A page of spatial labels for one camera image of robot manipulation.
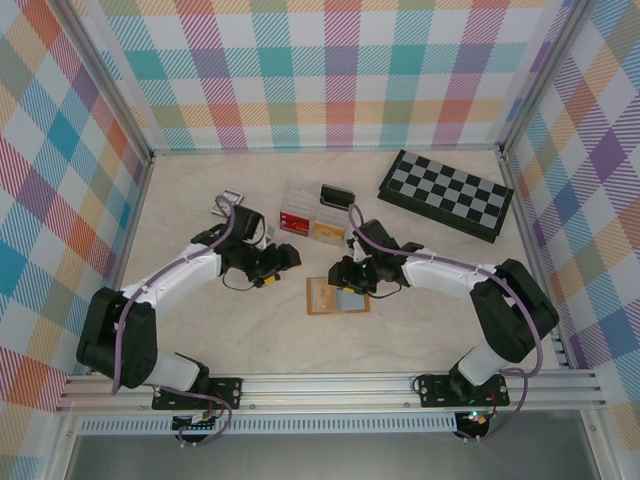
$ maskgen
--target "clear plastic container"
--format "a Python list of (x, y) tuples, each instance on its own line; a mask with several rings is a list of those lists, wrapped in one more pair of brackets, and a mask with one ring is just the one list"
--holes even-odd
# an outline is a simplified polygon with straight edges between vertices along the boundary
[(308, 237), (315, 220), (317, 205), (318, 197), (313, 195), (309, 187), (287, 182), (280, 207), (280, 228)]
[(341, 247), (349, 226), (346, 212), (320, 205), (311, 227), (311, 238)]

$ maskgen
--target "red label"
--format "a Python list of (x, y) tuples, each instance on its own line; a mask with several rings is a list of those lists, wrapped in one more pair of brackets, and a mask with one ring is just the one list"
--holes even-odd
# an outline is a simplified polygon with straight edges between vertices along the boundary
[(280, 228), (300, 235), (309, 235), (309, 219), (280, 212)]

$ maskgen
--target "black cable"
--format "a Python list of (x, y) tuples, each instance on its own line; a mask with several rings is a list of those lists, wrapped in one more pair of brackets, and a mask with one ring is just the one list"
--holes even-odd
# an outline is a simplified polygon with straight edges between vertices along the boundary
[(227, 272), (224, 272), (224, 275), (222, 275), (222, 284), (227, 287), (230, 290), (235, 290), (236, 292), (248, 292), (249, 290), (251, 290), (252, 288), (255, 288), (255, 285), (251, 285), (249, 288), (236, 288), (236, 287), (232, 287), (230, 285), (227, 284), (227, 281), (225, 280), (227, 277)]
[(402, 290), (402, 285), (400, 285), (400, 288), (399, 288), (398, 290), (396, 290), (395, 292), (387, 293), (386, 295), (382, 295), (382, 296), (380, 296), (380, 297), (377, 297), (377, 296), (375, 296), (375, 295), (371, 295), (371, 294), (369, 294), (369, 296), (370, 296), (371, 298), (375, 298), (376, 300), (382, 300), (383, 298), (388, 298), (388, 297), (390, 297), (391, 295), (395, 295), (395, 294), (396, 294), (396, 293), (398, 293), (400, 290)]

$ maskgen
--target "aluminum rail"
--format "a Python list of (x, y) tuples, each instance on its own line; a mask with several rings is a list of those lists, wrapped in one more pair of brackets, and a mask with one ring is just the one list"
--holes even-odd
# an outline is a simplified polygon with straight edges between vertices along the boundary
[[(465, 412), (470, 407), (422, 408), (411, 389), (417, 373), (243, 375), (242, 400), (234, 414)], [(530, 380), (524, 410), (593, 410), (606, 407), (591, 370), (542, 370)], [(523, 381), (508, 377), (513, 410)], [(71, 376), (58, 404), (65, 415), (167, 414), (151, 409), (153, 388), (122, 388), (111, 396), (111, 380), (102, 375)], [(196, 413), (180, 411), (181, 414)]]

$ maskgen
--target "white ventilated panel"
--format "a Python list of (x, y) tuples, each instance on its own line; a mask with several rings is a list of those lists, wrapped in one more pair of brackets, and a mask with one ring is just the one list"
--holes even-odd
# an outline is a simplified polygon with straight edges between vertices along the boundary
[[(360, 415), (237, 415), (225, 435), (452, 432), (453, 413)], [(207, 434), (199, 427), (187, 431)], [(175, 435), (170, 416), (85, 417), (80, 435)]]

